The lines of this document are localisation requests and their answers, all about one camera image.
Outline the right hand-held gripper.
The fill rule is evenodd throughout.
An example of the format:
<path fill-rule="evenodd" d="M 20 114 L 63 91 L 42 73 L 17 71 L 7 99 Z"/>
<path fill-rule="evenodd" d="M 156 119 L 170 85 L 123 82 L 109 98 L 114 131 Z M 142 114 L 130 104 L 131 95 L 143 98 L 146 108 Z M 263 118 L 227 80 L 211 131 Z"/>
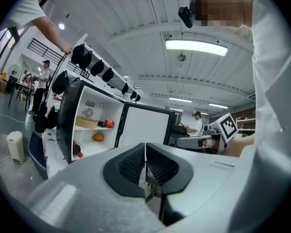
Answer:
<path fill-rule="evenodd" d="M 237 125 L 230 113 L 221 116 L 211 124 L 204 126 L 203 135 L 181 137 L 176 140 L 178 148 L 190 150 L 206 149 L 203 141 L 206 139 L 218 139 L 218 154 L 223 155 L 226 151 L 228 142 L 238 133 Z"/>

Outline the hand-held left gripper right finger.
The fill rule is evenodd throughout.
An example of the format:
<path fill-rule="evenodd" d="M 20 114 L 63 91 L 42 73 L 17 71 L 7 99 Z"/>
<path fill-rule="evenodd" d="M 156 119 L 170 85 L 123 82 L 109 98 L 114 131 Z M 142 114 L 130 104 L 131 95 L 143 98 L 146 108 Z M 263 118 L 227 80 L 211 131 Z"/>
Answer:
<path fill-rule="evenodd" d="M 146 145 L 147 165 L 159 181 L 159 226 L 229 226 L 248 178 L 248 154 L 212 155 Z"/>

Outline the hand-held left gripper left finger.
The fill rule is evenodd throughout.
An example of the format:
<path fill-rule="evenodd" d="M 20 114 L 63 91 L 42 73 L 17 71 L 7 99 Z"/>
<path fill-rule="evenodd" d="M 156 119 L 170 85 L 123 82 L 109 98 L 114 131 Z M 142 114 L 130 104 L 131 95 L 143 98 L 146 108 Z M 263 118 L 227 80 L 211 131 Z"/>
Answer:
<path fill-rule="evenodd" d="M 103 178 L 103 167 L 127 151 L 115 148 L 74 161 L 39 185 L 26 206 L 47 225 L 69 233 L 157 233 L 165 226 L 144 198 L 124 197 Z"/>

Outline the person's right hand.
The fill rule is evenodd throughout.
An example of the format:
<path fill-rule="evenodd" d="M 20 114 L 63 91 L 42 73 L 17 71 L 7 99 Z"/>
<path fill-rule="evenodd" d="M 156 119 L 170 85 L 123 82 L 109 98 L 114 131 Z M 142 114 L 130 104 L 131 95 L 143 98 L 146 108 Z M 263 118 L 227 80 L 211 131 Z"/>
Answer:
<path fill-rule="evenodd" d="M 206 139 L 203 141 L 203 145 L 205 146 L 207 153 L 216 154 L 219 149 L 219 144 L 218 139 Z"/>

